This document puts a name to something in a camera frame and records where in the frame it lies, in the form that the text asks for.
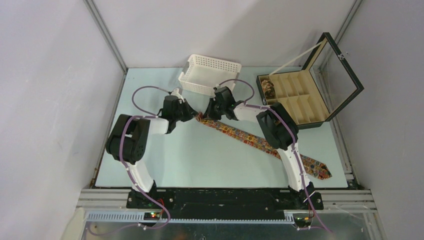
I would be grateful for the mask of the colourful patterned tie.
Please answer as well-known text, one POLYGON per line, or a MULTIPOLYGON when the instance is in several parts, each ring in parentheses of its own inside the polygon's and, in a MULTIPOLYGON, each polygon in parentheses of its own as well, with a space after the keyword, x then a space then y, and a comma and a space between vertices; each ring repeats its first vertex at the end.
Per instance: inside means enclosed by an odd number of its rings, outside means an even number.
MULTIPOLYGON (((220 121, 204 118, 201 112, 195 117, 195 119, 205 126, 215 129, 233 139, 236 139, 239 142, 242 142, 246 145, 249 145, 250 147, 258 149, 281 160, 278 152, 271 147, 265 138, 253 135, 220 121)), ((326 180, 332 177, 332 174, 326 164, 302 154, 299 156, 307 174, 319 180, 326 180)))

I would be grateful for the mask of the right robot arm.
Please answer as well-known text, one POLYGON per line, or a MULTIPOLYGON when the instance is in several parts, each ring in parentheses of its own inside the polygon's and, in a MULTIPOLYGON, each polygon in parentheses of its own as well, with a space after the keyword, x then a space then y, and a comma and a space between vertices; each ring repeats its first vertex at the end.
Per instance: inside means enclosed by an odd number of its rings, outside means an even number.
POLYGON ((198 121, 209 127, 236 138, 248 145, 258 147, 268 153, 277 152, 288 177, 291 204, 304 209, 311 202, 315 188, 307 176, 307 171, 299 153, 298 126, 281 103, 273 105, 253 105, 246 101, 235 101, 232 91, 224 86, 215 88, 205 113, 198 121), (248 121, 259 124, 263 137, 226 125, 220 120, 248 121))

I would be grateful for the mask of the white perforated plastic basket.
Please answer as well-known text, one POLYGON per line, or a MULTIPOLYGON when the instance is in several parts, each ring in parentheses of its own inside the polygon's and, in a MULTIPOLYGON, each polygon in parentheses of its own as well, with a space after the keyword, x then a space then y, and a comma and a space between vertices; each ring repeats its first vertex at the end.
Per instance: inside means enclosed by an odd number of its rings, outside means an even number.
POLYGON ((239 77, 241 68, 240 63, 192 54, 178 80, 186 91, 213 97, 217 85, 234 89, 236 82, 233 80, 239 77))

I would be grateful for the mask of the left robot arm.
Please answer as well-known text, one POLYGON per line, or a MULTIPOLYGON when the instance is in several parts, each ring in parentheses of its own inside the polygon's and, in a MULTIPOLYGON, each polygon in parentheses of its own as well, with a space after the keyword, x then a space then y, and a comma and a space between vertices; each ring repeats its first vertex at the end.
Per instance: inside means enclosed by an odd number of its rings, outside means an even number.
POLYGON ((115 160, 121 162, 132 182, 132 188, 141 192, 138 201, 145 208, 153 208, 158 194, 151 189, 154 179, 142 161, 151 135, 170 134, 177 122, 195 118, 194 110, 185 98, 168 95, 158 115, 139 116, 120 114, 106 141, 105 149, 115 160))

